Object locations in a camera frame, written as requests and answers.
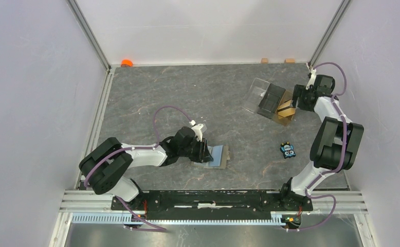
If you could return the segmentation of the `olive card holder wallet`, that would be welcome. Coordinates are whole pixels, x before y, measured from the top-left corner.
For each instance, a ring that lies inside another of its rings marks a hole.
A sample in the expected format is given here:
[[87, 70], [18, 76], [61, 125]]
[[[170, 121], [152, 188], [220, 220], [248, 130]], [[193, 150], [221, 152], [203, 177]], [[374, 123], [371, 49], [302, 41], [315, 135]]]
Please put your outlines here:
[[230, 160], [230, 151], [227, 145], [209, 146], [208, 150], [212, 155], [213, 161], [205, 163], [191, 162], [190, 165], [206, 169], [225, 169]]

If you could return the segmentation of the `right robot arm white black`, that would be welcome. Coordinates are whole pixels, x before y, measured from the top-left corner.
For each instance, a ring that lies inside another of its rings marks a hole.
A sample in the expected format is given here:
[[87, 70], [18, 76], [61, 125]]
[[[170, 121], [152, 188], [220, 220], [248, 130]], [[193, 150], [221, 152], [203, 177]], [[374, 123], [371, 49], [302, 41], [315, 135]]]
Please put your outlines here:
[[307, 85], [294, 87], [292, 105], [316, 113], [321, 126], [311, 146], [309, 163], [280, 190], [279, 204], [285, 210], [304, 207], [321, 182], [342, 170], [349, 170], [364, 133], [364, 127], [350, 120], [341, 109], [338, 96], [333, 94], [335, 79], [316, 73], [308, 77]]

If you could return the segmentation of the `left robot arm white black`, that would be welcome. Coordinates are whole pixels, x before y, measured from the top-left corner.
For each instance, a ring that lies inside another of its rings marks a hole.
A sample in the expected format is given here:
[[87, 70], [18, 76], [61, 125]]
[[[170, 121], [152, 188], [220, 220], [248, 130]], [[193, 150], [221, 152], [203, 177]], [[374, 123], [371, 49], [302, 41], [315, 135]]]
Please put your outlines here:
[[195, 164], [211, 164], [220, 160], [213, 147], [203, 138], [204, 125], [182, 127], [175, 135], [152, 145], [128, 145], [110, 137], [88, 154], [80, 163], [84, 186], [95, 194], [112, 193], [123, 198], [130, 209], [143, 205], [143, 195], [137, 184], [124, 177], [129, 168], [174, 164], [188, 158]]

